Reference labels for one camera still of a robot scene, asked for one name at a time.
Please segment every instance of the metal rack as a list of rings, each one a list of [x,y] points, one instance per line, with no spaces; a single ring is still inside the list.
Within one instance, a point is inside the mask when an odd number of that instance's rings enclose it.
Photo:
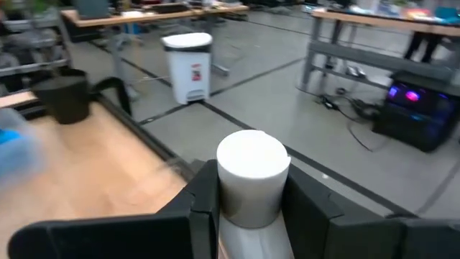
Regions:
[[[70,65],[69,55],[63,46],[58,45],[59,42],[63,45],[65,42],[68,42],[67,30],[60,18],[59,9],[56,6],[50,7],[46,12],[37,16],[31,12],[33,0],[11,0],[11,3],[13,9],[22,13],[24,19],[2,21],[10,31],[21,32],[20,34],[8,36],[7,41],[10,44],[11,42],[15,43],[15,40],[25,43],[21,47],[30,51],[34,62],[21,65],[18,60],[16,62],[12,60],[14,59],[14,55],[5,52],[4,48],[0,47],[0,78]],[[51,27],[57,27],[60,35],[52,29],[48,31],[45,29]],[[6,57],[8,57],[9,62],[4,61],[2,63],[2,57],[3,60],[6,60]]]

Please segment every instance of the pink light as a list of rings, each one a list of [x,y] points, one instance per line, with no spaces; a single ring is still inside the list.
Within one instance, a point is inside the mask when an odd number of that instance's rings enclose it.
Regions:
[[[413,91],[409,91],[405,93],[405,98],[409,99],[410,101],[418,101],[420,96]]]

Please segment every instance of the table leg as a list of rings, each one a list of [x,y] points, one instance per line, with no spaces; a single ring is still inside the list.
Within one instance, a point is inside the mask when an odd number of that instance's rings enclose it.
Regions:
[[[313,20],[313,31],[311,33],[310,41],[317,41],[319,39],[319,33],[321,31],[321,25],[323,23],[322,18],[314,18]],[[314,69],[313,61],[315,60],[316,53],[310,50],[310,44],[307,46],[307,58],[305,59],[305,65],[303,66],[303,76],[298,89],[301,91],[308,91],[308,82],[310,81],[311,72]]]
[[[340,32],[342,31],[343,23],[341,20],[336,20],[333,31],[332,31],[332,36],[331,36],[331,44],[337,44],[340,38]],[[332,60],[331,56],[326,56],[326,62],[324,63],[324,68],[326,69],[334,69],[334,62]]]
[[[123,63],[121,60],[120,52],[116,48],[116,37],[112,27],[107,27],[106,33],[109,39],[109,51],[114,62],[115,76],[119,77],[124,82],[126,92],[128,93],[129,98],[131,99],[131,101],[135,101],[140,97],[140,95],[134,88],[132,88],[123,70]]]
[[[212,36],[213,34],[213,27],[216,23],[216,16],[213,14],[206,15],[206,24],[205,24],[205,32],[210,34]],[[221,76],[228,76],[229,75],[229,69],[225,68],[222,65],[219,65],[215,62],[215,57],[214,57],[214,47],[212,47],[211,50],[211,69],[213,72],[218,73]]]

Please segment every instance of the metal desk frame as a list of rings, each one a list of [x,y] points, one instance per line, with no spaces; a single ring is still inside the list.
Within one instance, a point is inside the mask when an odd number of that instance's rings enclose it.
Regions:
[[[331,65],[332,57],[339,58],[342,60],[350,60],[356,63],[369,65],[375,68],[381,68],[388,71],[409,71],[418,75],[425,76],[427,74],[432,75],[435,79],[450,82],[455,76],[456,68],[431,65],[427,63],[418,63],[403,58],[396,58],[389,55],[383,55],[372,51],[354,49],[352,47],[346,47],[339,45],[340,33],[345,25],[345,21],[336,19],[334,29],[332,32],[330,42],[321,42],[319,35],[321,31],[321,25],[323,24],[322,17],[313,16],[313,32],[311,35],[310,43],[307,47],[307,57],[305,59],[305,65],[303,68],[303,77],[298,89],[301,91],[308,91],[308,82],[310,81],[311,73],[314,70],[321,71],[323,76],[331,73],[335,76],[341,76],[343,78],[358,81],[360,83],[366,83],[379,88],[387,88],[387,86],[369,81],[365,78],[354,78],[344,73],[334,71],[334,66]],[[318,54],[326,55],[326,62],[323,67],[319,67],[313,64],[315,56]],[[460,63],[460,50],[454,53],[456,63]],[[320,87],[320,93],[323,94],[323,86]]]

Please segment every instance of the black bucket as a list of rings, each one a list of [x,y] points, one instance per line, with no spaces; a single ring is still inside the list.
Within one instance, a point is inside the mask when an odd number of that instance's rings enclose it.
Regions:
[[[72,124],[89,115],[89,86],[86,72],[69,68],[44,75],[30,88],[57,122]]]

